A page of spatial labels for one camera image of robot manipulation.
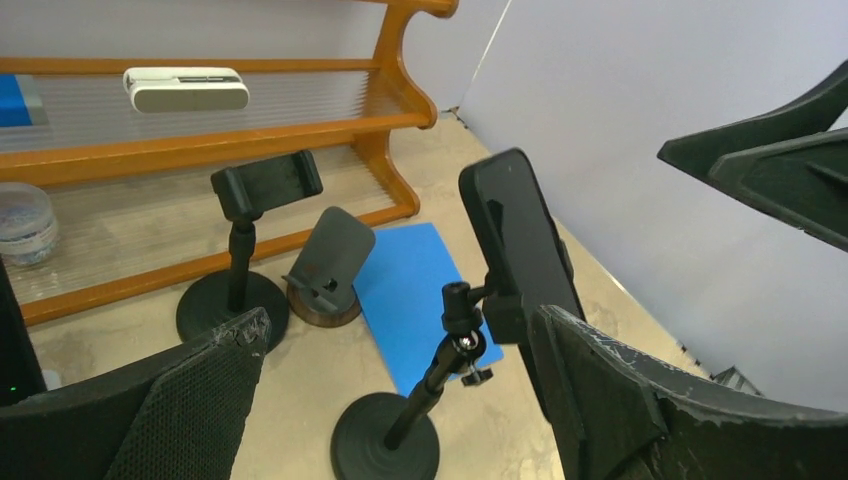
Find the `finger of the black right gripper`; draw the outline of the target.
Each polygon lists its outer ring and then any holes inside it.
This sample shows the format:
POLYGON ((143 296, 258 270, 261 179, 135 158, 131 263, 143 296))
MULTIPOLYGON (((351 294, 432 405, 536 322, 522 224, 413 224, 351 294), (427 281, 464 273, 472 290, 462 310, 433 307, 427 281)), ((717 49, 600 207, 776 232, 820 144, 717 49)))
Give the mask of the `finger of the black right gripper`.
POLYGON ((724 154, 708 172, 735 200, 847 250, 847 131, 724 154))
POLYGON ((789 103, 734 123, 666 141, 657 158, 703 182, 726 154, 828 130, 847 109, 847 63, 789 103))

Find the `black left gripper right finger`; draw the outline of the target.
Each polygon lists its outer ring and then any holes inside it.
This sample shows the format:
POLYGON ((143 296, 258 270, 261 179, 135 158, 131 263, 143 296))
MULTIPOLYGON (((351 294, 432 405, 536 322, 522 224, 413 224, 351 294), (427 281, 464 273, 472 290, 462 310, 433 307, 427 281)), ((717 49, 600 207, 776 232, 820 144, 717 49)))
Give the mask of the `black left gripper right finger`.
POLYGON ((843 479, 847 417, 743 393, 556 306, 528 338, 569 479, 843 479))

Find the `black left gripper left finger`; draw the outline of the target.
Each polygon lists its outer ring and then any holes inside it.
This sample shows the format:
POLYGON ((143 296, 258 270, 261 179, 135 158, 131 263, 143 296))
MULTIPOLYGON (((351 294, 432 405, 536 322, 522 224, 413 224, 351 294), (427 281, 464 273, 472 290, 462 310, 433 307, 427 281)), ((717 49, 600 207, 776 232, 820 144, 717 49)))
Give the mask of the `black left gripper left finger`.
POLYGON ((255 308, 1 410, 4 479, 228 479, 270 341, 255 308))

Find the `black round-base phone stand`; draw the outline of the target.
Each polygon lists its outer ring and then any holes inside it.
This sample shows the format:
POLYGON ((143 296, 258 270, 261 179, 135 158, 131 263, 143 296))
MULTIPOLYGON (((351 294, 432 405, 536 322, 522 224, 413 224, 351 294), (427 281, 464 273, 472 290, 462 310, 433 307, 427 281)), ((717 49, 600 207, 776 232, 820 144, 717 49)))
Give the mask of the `black round-base phone stand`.
POLYGON ((231 223, 230 265, 195 281, 176 310, 180 339, 191 340, 252 309, 270 318, 268 349, 286 335, 289 301, 271 279, 250 270, 257 246, 255 222, 264 213, 323 192, 314 155, 309 150, 227 167, 210 177, 226 220, 231 223))

